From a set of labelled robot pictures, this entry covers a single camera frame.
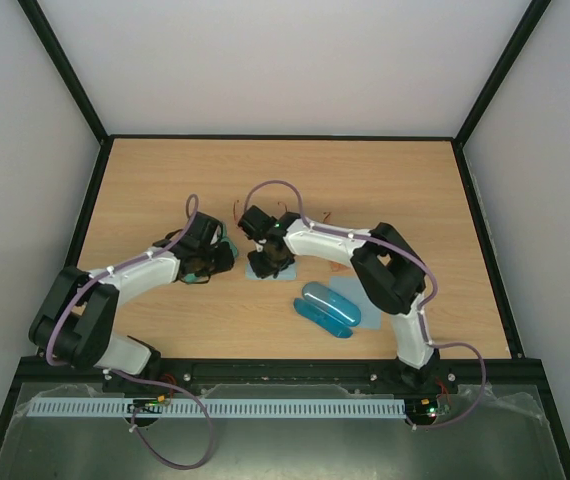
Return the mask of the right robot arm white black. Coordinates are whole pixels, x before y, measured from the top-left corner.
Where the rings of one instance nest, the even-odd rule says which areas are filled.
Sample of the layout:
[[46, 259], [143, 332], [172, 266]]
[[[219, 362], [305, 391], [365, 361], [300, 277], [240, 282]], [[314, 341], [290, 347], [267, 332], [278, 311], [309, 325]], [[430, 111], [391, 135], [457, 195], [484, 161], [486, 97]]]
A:
[[242, 214], [238, 226], [256, 245], [248, 261], [261, 279], [277, 277], [299, 256], [352, 268], [369, 301], [392, 317], [397, 344], [393, 379], [415, 392], [435, 381], [440, 355], [430, 345], [422, 314], [426, 266], [394, 227], [341, 228], [295, 212], [275, 218], [256, 206]]

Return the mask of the light blue cleaning cloth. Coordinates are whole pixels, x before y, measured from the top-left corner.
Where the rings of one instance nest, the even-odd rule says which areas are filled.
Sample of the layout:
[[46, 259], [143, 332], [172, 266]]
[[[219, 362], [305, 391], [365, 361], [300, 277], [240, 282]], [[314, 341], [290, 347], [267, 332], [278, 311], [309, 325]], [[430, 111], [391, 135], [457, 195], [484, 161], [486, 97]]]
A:
[[[246, 264], [245, 276], [250, 280], [259, 280], [259, 277], [254, 273], [249, 263]], [[280, 271], [276, 276], [268, 276], [266, 280], [278, 280], [278, 281], [293, 281], [297, 277], [296, 265], [292, 264], [286, 269]]]

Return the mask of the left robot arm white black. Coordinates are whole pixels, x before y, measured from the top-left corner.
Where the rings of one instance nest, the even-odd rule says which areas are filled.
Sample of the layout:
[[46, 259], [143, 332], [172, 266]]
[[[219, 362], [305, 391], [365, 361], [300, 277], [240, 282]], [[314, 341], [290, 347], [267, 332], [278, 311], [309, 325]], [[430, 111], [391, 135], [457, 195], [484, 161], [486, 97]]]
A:
[[238, 251], [226, 225], [202, 212], [138, 256], [90, 271], [69, 266], [59, 272], [29, 332], [29, 340], [52, 365], [99, 368], [139, 375], [154, 349], [114, 332], [117, 310], [160, 286], [205, 284], [234, 266]]

